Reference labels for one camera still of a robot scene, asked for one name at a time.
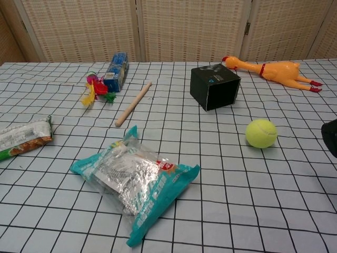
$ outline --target small blue box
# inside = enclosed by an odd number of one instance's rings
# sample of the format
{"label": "small blue box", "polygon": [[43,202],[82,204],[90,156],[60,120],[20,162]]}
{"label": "small blue box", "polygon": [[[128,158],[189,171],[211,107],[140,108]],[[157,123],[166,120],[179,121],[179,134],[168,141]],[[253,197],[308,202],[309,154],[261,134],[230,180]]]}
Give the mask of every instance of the small blue box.
{"label": "small blue box", "polygon": [[122,89],[124,77],[127,73],[128,58],[126,52],[115,53],[104,75],[103,82],[108,92],[119,92]]}

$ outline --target snack bar wrapper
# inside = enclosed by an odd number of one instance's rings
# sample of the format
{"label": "snack bar wrapper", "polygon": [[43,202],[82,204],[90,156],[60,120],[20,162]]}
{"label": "snack bar wrapper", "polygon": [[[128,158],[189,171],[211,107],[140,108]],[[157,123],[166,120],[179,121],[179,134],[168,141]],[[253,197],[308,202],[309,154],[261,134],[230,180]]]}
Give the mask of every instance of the snack bar wrapper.
{"label": "snack bar wrapper", "polygon": [[0,131],[0,160],[37,149],[53,140],[52,117]]}

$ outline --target yellow rubber chicken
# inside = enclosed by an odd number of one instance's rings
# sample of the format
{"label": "yellow rubber chicken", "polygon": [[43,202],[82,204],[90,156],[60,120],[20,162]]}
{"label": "yellow rubber chicken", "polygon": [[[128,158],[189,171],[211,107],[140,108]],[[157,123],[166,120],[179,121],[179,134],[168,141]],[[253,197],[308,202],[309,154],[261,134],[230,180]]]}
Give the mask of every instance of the yellow rubber chicken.
{"label": "yellow rubber chicken", "polygon": [[303,76],[300,76],[300,64],[294,62],[274,62],[263,64],[251,64],[240,61],[234,56],[226,56],[222,59],[225,62],[226,67],[229,69],[246,69],[259,74],[261,77],[274,82],[281,83],[284,86],[296,88],[300,90],[307,90],[312,92],[320,92],[322,89],[314,88],[308,85],[299,83],[310,83],[314,86],[321,86],[319,82],[309,80]]}

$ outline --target black cardboard box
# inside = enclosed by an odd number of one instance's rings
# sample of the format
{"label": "black cardboard box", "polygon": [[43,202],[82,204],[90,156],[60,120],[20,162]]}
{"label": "black cardboard box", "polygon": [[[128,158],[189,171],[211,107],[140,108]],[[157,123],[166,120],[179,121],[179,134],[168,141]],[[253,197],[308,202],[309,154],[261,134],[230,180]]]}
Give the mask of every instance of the black cardboard box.
{"label": "black cardboard box", "polygon": [[326,147],[337,158],[337,120],[324,123],[321,127],[321,133]]}
{"label": "black cardboard box", "polygon": [[191,69],[190,94],[205,111],[233,104],[241,78],[222,64]]}

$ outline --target tennis ball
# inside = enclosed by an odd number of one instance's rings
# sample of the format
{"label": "tennis ball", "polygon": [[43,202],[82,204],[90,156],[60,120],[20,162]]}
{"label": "tennis ball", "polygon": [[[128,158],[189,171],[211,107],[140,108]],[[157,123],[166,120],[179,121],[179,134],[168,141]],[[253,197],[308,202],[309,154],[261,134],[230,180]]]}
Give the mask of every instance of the tennis ball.
{"label": "tennis ball", "polygon": [[264,149],[277,138],[277,129],[269,120],[253,120],[246,128],[246,139],[253,147]]}

